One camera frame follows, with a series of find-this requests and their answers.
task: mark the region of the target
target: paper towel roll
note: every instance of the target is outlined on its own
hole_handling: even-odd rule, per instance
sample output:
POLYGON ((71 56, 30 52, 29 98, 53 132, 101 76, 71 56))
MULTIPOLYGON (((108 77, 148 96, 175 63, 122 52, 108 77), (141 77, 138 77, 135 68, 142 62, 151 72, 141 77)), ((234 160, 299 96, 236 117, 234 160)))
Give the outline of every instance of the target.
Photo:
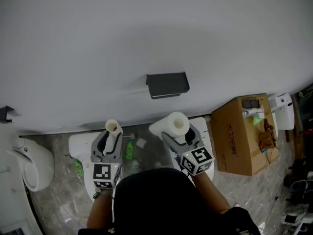
POLYGON ((188 118, 181 112, 173 112, 166 118, 149 126, 149 131, 161 140, 161 133, 165 132, 173 138, 185 135, 190 127, 188 118))
POLYGON ((117 137, 119 133, 123 134, 122 127, 119 126, 118 122, 115 119, 110 119, 106 122, 106 130, 115 137, 117 137))

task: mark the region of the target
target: gray tile floor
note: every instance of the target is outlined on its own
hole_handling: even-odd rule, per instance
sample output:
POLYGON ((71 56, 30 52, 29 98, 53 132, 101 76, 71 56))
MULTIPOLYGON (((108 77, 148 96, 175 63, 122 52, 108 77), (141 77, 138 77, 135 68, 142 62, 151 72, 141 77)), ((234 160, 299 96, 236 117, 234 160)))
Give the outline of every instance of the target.
MULTIPOLYGON (((215 153, 210 126, 208 127, 215 153)), ((125 135, 134 132, 149 141, 145 149, 137 149, 134 155, 145 169, 152 168, 155 161, 171 166, 169 155, 162 141, 149 134, 148 125, 123 129, 125 135)), ((27 137, 46 147, 54 155, 53 182, 48 188, 31 193, 36 213, 47 235, 77 234, 80 228, 86 227, 92 207, 84 182, 76 175, 74 159, 69 156, 68 138, 70 136, 71 134, 27 137)), ((280 224, 288 193, 283 187, 283 178, 288 172, 288 167, 293 163, 294 148, 292 142, 286 142, 284 132, 278 135, 278 146, 279 160, 253 177, 218 172, 217 165, 215 165, 213 183, 231 206, 239 204, 247 209, 258 226, 265 223, 262 231, 264 235, 279 235, 285 229, 280 224)), ((127 172, 129 162, 126 162, 124 167, 127 172)))

